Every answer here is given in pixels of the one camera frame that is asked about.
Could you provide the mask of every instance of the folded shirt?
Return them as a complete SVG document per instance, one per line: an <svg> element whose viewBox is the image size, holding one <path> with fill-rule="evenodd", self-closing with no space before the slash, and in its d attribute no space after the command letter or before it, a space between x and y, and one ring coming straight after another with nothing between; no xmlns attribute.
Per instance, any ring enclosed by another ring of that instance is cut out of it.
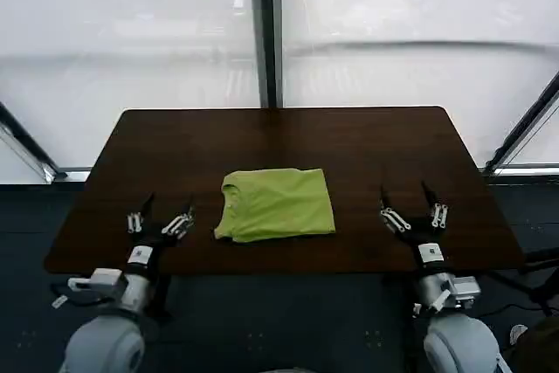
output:
<svg viewBox="0 0 559 373"><path fill-rule="evenodd" d="M322 169L237 171L224 178L216 238L252 242L335 231Z"/></svg>

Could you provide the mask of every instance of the sticker label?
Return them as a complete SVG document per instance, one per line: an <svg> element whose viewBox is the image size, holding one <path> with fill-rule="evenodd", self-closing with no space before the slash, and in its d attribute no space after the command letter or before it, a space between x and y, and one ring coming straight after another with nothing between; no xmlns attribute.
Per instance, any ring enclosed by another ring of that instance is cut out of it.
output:
<svg viewBox="0 0 559 373"><path fill-rule="evenodd" d="M445 260L437 244L422 244L418 248L424 263Z"/></svg>
<svg viewBox="0 0 559 373"><path fill-rule="evenodd" d="M149 257L151 256L151 252L154 250L151 246L140 245L136 246L132 253L130 254L130 258L128 258L128 263L135 262L136 264L143 264L147 265L149 261Z"/></svg>
<svg viewBox="0 0 559 373"><path fill-rule="evenodd" d="M67 300L68 298L62 294L53 303L51 303L51 306L54 307L55 309L58 309L59 307L64 305Z"/></svg>

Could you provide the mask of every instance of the cable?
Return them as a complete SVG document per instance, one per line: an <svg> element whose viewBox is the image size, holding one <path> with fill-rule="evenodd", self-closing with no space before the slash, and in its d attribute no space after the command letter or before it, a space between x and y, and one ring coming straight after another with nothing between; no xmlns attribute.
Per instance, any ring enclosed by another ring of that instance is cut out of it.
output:
<svg viewBox="0 0 559 373"><path fill-rule="evenodd" d="M60 288L62 287L67 288L70 291L70 293L62 293L60 291ZM94 307L94 306L99 306L114 301L114 299L110 297L101 297L96 300L85 300L85 301L71 299L68 294L75 294L75 292L70 290L70 287L68 287L68 284L66 282L51 283L49 285L49 288L51 289L52 294L54 294L57 298L60 297L61 295L66 296L68 298L67 303L75 307Z"/></svg>
<svg viewBox="0 0 559 373"><path fill-rule="evenodd" d="M516 307L516 308L522 309L522 310L528 310L530 312L542 312L543 311L543 309L541 307L524 307L524 306L521 306L521 305L517 305L515 303L509 303L508 305L503 306L500 309L494 310L493 312L487 312L485 314L478 314L476 316L476 318L484 318L486 316L492 316L494 314L500 314L500 313L504 312L505 310L507 310L511 307ZM551 310L555 310L556 312L559 312L559 308L557 308L557 307L549 307L549 308Z"/></svg>

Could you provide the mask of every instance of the wooden table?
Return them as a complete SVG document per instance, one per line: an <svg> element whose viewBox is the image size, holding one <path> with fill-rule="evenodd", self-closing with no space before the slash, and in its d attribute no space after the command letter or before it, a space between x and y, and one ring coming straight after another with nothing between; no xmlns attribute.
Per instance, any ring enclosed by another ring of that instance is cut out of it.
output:
<svg viewBox="0 0 559 373"><path fill-rule="evenodd" d="M215 240L224 176L234 170L323 168L336 234L237 245ZM133 110L125 112L45 259L51 273L122 266L126 215L154 191L165 222L192 193L193 231L162 258L164 274L378 273L414 269L381 222L379 189L421 216L425 180L449 204L443 252L456 269L513 268L521 250L440 107Z"/></svg>

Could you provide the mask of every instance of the metal window mullion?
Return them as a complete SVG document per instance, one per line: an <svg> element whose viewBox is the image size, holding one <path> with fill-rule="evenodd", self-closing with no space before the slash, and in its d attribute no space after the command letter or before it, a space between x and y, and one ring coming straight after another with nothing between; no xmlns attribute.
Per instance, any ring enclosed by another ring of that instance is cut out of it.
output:
<svg viewBox="0 0 559 373"><path fill-rule="evenodd" d="M483 170L485 175L493 174L496 169L503 166L508 157L524 143L527 135L553 107L557 99L559 99L559 73L549 82L537 101L514 126L502 146L495 150L493 159L487 162Z"/></svg>
<svg viewBox="0 0 559 373"><path fill-rule="evenodd" d="M47 183L52 182L54 178L62 178L66 175L2 102L0 102L0 129L3 131L4 141L34 170L39 167L42 177Z"/></svg>
<svg viewBox="0 0 559 373"><path fill-rule="evenodd" d="M260 106L283 107L281 0L252 0Z"/></svg>

